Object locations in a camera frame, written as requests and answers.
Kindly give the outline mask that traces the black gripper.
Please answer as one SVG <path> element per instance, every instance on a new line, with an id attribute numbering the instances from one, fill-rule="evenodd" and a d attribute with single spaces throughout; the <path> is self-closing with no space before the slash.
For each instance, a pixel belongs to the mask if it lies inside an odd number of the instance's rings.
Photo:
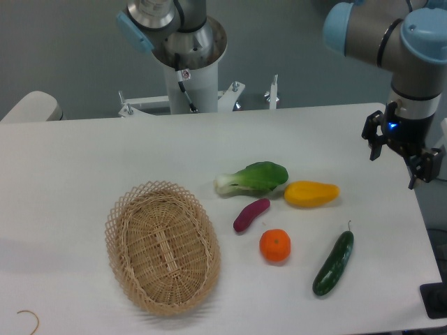
<path id="1" fill-rule="evenodd" d="M 439 176 L 444 148 L 423 151 L 434 115 L 422 119 L 407 119 L 397 114 L 399 110 L 398 103 L 392 101 L 386 105 L 384 114 L 380 110 L 373 112 L 366 118 L 361 136 L 368 141 L 371 161 L 381 155 L 383 135 L 386 138 L 385 143 L 393 151 L 406 157 L 404 161 L 410 174 L 408 188 L 412 190 L 417 181 L 429 183 Z"/>

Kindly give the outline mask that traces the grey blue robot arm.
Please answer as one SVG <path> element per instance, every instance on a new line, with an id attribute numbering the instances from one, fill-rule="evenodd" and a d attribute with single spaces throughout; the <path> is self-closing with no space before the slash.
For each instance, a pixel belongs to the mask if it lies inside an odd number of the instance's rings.
<path id="1" fill-rule="evenodd" d="M 172 114 L 233 110 L 244 87 L 234 82 L 218 92 L 227 37 L 204 1 L 130 1 L 116 23 L 163 67 Z M 446 83 L 446 2 L 341 2 L 325 19 L 323 41 L 393 75 L 384 111 L 368 116 L 362 130 L 371 159 L 387 146 L 404 159 L 411 183 L 437 178 L 445 153 L 426 147 L 425 138 Z"/>

